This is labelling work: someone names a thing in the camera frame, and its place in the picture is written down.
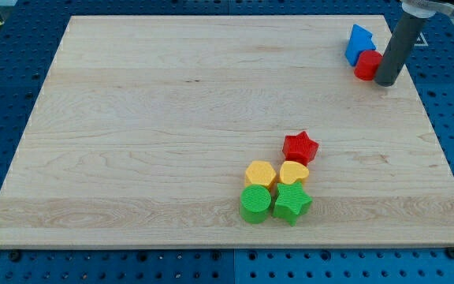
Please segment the white rod mount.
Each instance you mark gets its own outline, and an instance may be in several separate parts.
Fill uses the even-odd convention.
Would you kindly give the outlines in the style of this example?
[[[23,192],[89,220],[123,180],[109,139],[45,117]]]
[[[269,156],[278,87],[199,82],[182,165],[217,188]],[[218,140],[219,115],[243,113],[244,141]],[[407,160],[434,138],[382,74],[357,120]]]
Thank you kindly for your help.
[[[401,0],[401,7],[405,13],[428,19],[436,13],[451,15],[454,12],[454,0]]]

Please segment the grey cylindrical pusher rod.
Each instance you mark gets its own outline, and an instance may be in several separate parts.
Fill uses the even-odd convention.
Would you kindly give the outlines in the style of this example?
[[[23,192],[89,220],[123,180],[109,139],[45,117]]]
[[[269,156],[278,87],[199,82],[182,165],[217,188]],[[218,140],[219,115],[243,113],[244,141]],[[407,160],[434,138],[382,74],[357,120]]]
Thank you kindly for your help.
[[[383,87],[394,85],[425,23],[426,18],[402,13],[375,73],[375,83]]]

